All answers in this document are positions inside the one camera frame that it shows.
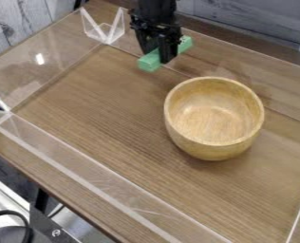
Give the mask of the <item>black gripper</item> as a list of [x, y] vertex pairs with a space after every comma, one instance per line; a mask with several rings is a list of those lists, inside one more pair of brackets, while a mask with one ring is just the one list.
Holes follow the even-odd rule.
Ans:
[[141, 53], [151, 52], [159, 43], [161, 64], [167, 64], [177, 55], [181, 31], [175, 11], [176, 0], [136, 0], [135, 7], [128, 10], [129, 26], [136, 34]]

